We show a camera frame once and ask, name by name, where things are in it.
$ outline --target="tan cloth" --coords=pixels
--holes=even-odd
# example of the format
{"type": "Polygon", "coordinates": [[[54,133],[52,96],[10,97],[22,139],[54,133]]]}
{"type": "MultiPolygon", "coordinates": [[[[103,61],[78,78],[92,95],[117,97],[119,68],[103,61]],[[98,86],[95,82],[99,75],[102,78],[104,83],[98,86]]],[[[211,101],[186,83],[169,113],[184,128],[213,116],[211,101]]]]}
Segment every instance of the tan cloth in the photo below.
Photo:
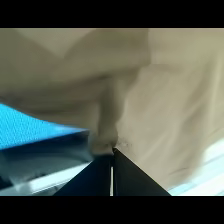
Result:
{"type": "Polygon", "coordinates": [[[224,126],[223,29],[0,29],[0,101],[89,128],[163,187],[224,126]]]}

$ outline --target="blue textured panel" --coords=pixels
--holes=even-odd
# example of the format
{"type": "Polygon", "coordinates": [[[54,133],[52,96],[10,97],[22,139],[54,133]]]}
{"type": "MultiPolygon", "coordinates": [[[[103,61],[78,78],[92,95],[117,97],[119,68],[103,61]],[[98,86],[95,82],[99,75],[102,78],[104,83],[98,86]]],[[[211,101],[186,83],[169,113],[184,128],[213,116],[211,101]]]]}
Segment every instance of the blue textured panel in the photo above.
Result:
{"type": "Polygon", "coordinates": [[[41,121],[0,104],[0,150],[82,130],[41,121]]]}

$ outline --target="beige fabric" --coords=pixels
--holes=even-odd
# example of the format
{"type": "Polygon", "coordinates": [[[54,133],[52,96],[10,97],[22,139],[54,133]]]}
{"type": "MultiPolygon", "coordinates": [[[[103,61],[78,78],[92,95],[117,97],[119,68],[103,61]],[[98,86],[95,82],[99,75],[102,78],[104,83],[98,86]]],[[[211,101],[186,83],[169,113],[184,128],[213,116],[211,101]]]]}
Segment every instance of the beige fabric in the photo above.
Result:
{"type": "Polygon", "coordinates": [[[92,131],[163,187],[224,126],[223,29],[0,29],[0,101],[92,131]]]}

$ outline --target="black pointed object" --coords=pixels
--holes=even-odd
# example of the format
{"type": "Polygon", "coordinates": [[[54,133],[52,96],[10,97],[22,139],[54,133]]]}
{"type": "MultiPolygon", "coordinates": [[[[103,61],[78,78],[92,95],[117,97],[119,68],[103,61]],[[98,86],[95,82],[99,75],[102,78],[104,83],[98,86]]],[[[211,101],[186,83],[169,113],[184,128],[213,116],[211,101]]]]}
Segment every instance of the black pointed object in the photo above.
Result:
{"type": "Polygon", "coordinates": [[[109,196],[113,167],[114,196],[170,196],[119,150],[100,156],[54,196],[109,196]]]}

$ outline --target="blue surface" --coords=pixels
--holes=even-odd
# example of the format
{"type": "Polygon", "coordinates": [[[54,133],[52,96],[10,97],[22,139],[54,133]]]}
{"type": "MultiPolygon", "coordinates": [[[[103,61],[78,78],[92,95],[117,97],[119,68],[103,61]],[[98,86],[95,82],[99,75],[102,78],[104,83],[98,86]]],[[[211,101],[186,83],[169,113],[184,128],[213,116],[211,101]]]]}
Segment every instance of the blue surface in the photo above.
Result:
{"type": "Polygon", "coordinates": [[[0,150],[82,130],[41,121],[0,104],[0,150]]]}

